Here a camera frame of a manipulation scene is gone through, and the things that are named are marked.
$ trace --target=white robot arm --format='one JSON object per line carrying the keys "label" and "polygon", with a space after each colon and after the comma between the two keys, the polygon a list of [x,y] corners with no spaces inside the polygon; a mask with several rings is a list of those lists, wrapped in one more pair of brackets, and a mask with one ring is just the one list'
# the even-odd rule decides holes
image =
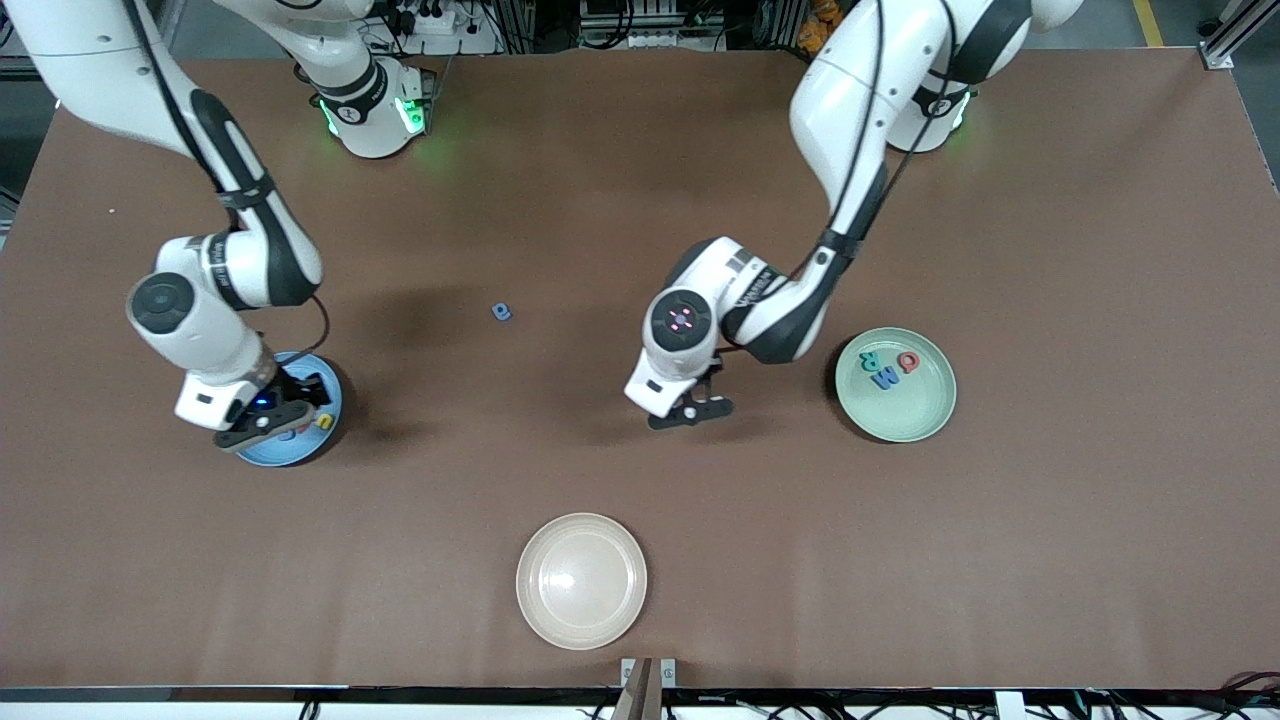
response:
{"label": "white robot arm", "polygon": [[[1079,3],[1037,0],[1056,22]],[[795,278],[728,237],[700,242],[680,259],[649,305],[644,350],[625,388],[650,414],[652,428],[732,411],[727,398],[691,393],[701,383],[709,396],[710,373],[721,368],[718,334],[765,364],[808,352],[836,281],[892,186],[884,167],[891,131],[914,138],[913,151],[927,140],[941,145],[963,105],[940,100],[1004,68],[1034,9],[1032,0],[863,0],[854,8],[791,100],[791,132],[827,193],[831,222]],[[941,138],[929,135],[934,124]]]}
{"label": "white robot arm", "polygon": [[215,234],[166,242],[155,272],[129,293],[134,329],[187,372],[174,413],[219,430],[215,445],[229,451],[308,423],[323,384],[282,372],[237,311],[310,300],[323,279],[320,255],[236,119],[174,64],[134,0],[5,8],[68,110],[196,159],[233,220]]}
{"label": "white robot arm", "polygon": [[374,58],[353,20],[372,0],[214,0],[279,42],[320,94],[329,129],[352,154],[384,158],[426,129],[431,73]]}

